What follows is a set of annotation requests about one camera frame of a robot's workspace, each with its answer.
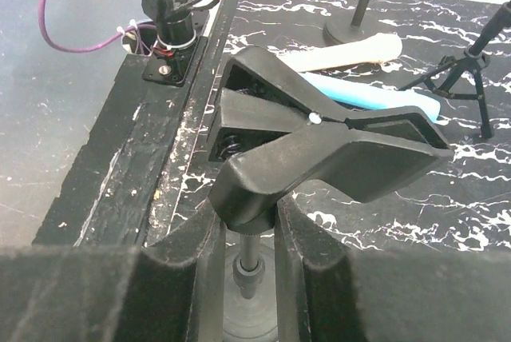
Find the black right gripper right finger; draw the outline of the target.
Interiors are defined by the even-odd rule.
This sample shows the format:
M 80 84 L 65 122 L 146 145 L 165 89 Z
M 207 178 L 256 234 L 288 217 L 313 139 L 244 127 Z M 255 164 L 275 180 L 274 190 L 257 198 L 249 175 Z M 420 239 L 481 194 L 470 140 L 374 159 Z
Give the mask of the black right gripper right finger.
M 282 341 L 507 341 L 510 255 L 353 249 L 285 197 L 275 223 Z

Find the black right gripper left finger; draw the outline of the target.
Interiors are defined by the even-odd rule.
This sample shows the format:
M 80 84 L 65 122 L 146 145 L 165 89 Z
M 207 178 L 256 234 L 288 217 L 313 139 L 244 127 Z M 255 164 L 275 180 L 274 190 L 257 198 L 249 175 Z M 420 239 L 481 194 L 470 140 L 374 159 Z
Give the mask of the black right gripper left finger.
M 148 248 L 1 251 L 4 341 L 220 341 L 225 227 L 212 206 Z

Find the black round-base clamp stand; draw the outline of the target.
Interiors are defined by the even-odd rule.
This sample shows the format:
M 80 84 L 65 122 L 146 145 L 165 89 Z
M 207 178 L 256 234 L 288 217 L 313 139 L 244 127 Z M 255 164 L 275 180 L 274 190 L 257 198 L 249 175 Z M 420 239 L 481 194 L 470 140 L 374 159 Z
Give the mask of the black round-base clamp stand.
M 413 107 L 352 111 L 274 54 L 249 46 L 224 68 L 208 133 L 221 165 L 208 201 L 240 237 L 227 252 L 227 341 L 363 341 L 347 250 L 323 230 L 293 231 L 284 198 L 322 181 L 360 203 L 422 177 L 452 155 Z

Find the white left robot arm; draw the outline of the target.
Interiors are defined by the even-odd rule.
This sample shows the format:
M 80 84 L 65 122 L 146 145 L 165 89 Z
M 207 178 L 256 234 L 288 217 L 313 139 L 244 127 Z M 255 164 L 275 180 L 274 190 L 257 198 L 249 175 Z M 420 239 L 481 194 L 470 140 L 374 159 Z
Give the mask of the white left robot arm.
M 142 10 L 155 26 L 156 37 L 143 79 L 181 87 L 196 51 L 199 28 L 194 5 L 202 0 L 141 0 Z

